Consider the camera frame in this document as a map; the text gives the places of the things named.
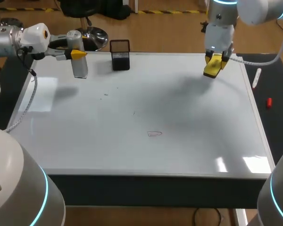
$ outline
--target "marker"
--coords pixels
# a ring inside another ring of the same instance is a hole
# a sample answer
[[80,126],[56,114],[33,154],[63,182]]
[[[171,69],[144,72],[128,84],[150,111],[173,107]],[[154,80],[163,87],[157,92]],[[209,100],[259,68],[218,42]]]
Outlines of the marker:
[[269,109],[271,108],[273,105],[273,100],[272,98],[268,98],[267,101],[266,101],[266,108]]
[[253,81],[253,85],[252,85],[252,88],[253,88],[253,89],[254,89],[254,88],[257,86],[257,84],[258,84],[258,80],[259,80],[261,71],[262,71],[261,68],[258,68],[258,69],[257,69],[256,75],[255,75],[255,78],[254,78],[254,81]]

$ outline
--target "yellow black tape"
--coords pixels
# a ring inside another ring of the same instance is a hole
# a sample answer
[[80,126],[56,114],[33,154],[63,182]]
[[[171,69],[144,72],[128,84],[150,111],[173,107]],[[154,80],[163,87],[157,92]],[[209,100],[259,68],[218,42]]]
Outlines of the yellow black tape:
[[[59,11],[58,8],[0,8],[1,11],[44,11],[46,13]],[[201,10],[139,10],[138,14],[191,14],[191,13],[206,13]]]
[[46,13],[59,11],[58,8],[0,8],[1,11],[44,11]]
[[176,10],[140,10],[138,14],[190,14],[190,13],[205,13],[201,10],[185,10],[185,11],[176,11]]

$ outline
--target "red object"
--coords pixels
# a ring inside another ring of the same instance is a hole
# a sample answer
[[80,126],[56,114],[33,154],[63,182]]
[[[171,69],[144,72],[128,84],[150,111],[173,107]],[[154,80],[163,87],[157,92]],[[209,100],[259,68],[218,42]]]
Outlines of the red object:
[[266,102],[266,107],[269,109],[269,108],[272,107],[272,104],[273,104],[272,98],[268,98],[268,99],[267,99],[267,102]]

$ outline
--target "white cable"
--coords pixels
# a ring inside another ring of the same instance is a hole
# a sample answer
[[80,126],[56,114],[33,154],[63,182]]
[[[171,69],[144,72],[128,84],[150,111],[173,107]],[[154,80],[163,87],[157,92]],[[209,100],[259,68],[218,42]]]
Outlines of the white cable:
[[235,57],[230,57],[230,59],[233,60],[233,61],[239,62],[239,63],[243,63],[245,65],[266,66],[266,65],[271,65],[274,62],[276,62],[280,58],[282,53],[283,53],[283,41],[282,41],[282,44],[281,44],[280,51],[278,52],[277,56],[272,61],[264,62],[264,63],[255,63],[255,62],[248,62],[248,61],[244,61],[244,60],[239,60]]
[[32,105],[32,102],[33,102],[33,98],[34,98],[34,95],[36,94],[36,91],[37,91],[37,87],[38,87],[38,78],[37,76],[34,77],[34,88],[33,88],[33,93],[32,93],[32,96],[30,97],[30,100],[28,102],[28,105],[27,107],[25,108],[23,114],[21,115],[20,119],[14,124],[12,125],[11,127],[8,127],[6,130],[4,130],[5,132],[9,133],[10,131],[12,131],[14,128],[17,127],[17,125],[19,125],[24,116],[26,115],[26,113],[28,112],[28,109],[30,108],[30,106]]

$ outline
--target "black cable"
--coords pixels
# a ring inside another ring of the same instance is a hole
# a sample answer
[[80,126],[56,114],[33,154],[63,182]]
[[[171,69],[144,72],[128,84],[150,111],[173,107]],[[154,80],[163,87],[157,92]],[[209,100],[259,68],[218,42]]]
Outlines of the black cable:
[[[196,226],[196,213],[198,212],[199,208],[197,208],[194,213],[193,213],[193,217],[192,217],[192,226]],[[217,226],[220,226],[221,225],[221,221],[222,221],[222,216],[221,216],[221,213],[220,211],[217,209],[217,208],[214,208],[214,210],[216,210],[216,213],[218,214],[218,217],[219,217],[219,222],[218,222],[218,225]]]
[[[19,51],[21,51],[21,50],[22,50],[23,59],[21,59],[21,57],[20,57],[20,55],[19,55]],[[16,56],[17,56],[17,58],[19,59],[19,61],[22,63],[23,67],[25,67],[25,68],[28,70],[28,72],[29,72],[30,74],[32,74],[32,76],[36,76],[37,73],[36,73],[33,69],[31,69],[30,67],[28,67],[28,66],[25,64],[25,57],[26,57],[27,53],[28,53],[28,52],[31,52],[31,51],[32,51],[32,50],[29,49],[29,48],[27,48],[27,47],[22,47],[22,48],[17,49],[17,51],[16,51]]]
[[275,23],[281,28],[281,30],[283,31],[283,27],[279,24],[278,20],[275,20]]

